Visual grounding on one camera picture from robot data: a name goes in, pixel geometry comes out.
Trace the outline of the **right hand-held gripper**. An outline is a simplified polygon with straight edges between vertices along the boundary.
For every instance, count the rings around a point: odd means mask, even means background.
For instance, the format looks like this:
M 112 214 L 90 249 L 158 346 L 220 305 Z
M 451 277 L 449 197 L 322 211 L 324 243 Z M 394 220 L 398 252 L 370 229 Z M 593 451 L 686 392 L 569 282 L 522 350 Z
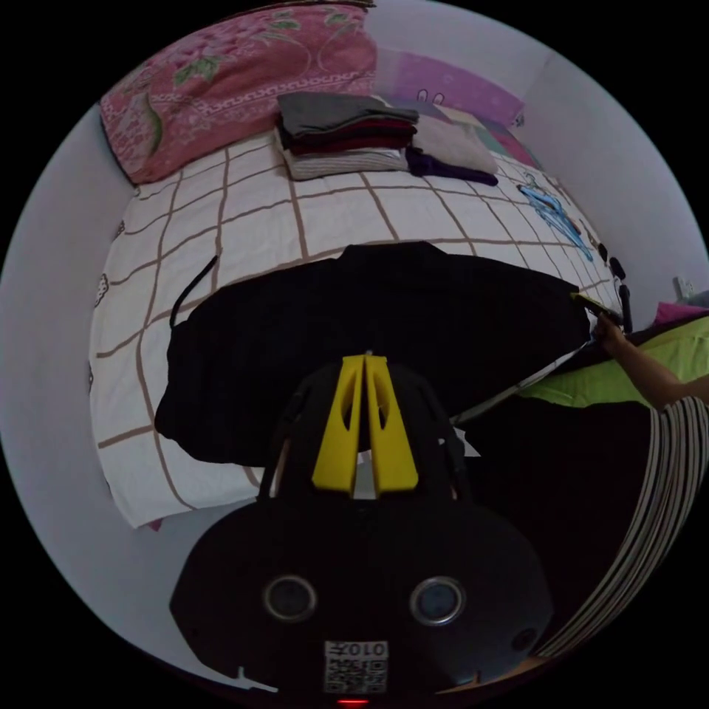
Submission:
M 596 317 L 595 333 L 604 335 L 610 332 L 624 334 L 623 319 L 614 311 L 608 310 L 600 302 L 587 297 L 581 292 L 571 293 L 571 298 Z

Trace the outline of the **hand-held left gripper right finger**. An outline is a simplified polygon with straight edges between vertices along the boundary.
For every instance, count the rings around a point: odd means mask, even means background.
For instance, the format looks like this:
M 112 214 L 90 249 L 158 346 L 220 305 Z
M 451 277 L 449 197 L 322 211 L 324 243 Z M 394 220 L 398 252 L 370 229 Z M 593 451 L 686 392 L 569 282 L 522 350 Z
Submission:
M 375 493 L 408 493 L 419 476 L 385 357 L 366 354 L 364 376 Z

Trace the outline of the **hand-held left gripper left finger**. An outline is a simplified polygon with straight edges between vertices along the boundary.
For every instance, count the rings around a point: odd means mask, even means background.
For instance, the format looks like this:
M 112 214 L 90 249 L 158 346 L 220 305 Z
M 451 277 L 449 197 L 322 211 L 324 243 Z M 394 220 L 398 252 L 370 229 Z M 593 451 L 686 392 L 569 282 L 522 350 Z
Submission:
M 312 474 L 317 490 L 353 494 L 362 417 L 364 356 L 342 360 Z

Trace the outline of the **person's right hand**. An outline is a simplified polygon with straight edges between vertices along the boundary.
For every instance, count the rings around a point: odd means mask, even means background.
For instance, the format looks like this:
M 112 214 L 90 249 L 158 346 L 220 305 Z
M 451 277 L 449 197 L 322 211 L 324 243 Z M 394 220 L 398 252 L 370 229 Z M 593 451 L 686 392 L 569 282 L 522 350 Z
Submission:
M 619 363 L 637 353 L 637 347 L 607 315 L 598 315 L 593 334 L 605 352 Z

